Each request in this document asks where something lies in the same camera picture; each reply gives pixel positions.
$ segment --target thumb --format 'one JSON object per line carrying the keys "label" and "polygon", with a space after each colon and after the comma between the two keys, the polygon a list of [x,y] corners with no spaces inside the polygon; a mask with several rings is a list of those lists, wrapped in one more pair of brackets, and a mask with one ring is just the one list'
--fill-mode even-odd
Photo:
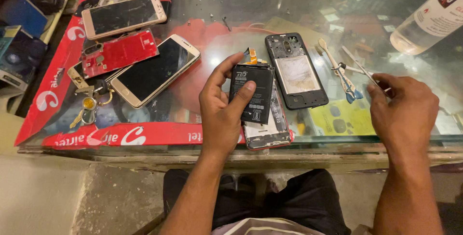
{"label": "thumb", "polygon": [[236,93],[233,100],[228,105],[227,110],[232,115],[241,115],[252,98],[252,95],[256,91],[256,83],[254,81],[248,81],[246,84]]}
{"label": "thumb", "polygon": [[371,96],[371,107],[375,108],[377,106],[385,106],[387,105],[386,96],[382,90],[379,89],[378,86],[373,84],[369,84],[367,86],[367,91]]}

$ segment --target plastic bottle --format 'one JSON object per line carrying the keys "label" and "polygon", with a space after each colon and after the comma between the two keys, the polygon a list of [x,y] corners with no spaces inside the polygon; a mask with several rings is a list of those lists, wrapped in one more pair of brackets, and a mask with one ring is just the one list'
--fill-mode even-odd
{"label": "plastic bottle", "polygon": [[417,55],[463,25],[463,0],[428,0],[391,34],[403,54]]}

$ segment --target bottle label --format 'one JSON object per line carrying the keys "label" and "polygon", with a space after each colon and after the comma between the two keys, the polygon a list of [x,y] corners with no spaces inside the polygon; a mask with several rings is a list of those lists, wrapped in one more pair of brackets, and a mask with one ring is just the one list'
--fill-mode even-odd
{"label": "bottle label", "polygon": [[463,25],[463,0],[428,0],[414,16],[425,32],[445,37]]}

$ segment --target hand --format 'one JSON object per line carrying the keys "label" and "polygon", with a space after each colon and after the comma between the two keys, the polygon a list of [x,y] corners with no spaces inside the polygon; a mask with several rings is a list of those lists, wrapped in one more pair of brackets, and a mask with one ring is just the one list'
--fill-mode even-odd
{"label": "hand", "polygon": [[225,163],[238,143],[241,114],[256,90],[256,83],[248,81],[228,104],[228,93],[222,91],[232,68],[243,59],[243,53],[229,56],[212,72],[200,93],[203,148],[201,155]]}
{"label": "hand", "polygon": [[393,160],[406,162],[416,157],[427,158],[431,130],[439,110],[439,99],[429,87],[410,77],[375,73],[383,89],[391,88],[386,101],[375,85],[367,90],[371,96],[371,120],[374,130]]}

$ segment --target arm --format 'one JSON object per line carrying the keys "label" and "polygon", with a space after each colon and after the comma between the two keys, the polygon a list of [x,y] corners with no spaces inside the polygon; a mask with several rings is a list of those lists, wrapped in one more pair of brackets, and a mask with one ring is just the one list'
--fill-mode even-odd
{"label": "arm", "polygon": [[384,89],[391,88],[388,103],[378,87],[368,86],[373,127],[389,157],[374,234],[442,235],[427,156],[439,99],[413,78],[383,73],[373,77]]}
{"label": "arm", "polygon": [[222,91],[225,78],[242,58],[243,53],[237,53],[219,64],[200,93],[203,147],[161,235],[211,234],[220,175],[238,142],[241,114],[256,89],[256,83],[247,82],[230,104],[228,94]]}

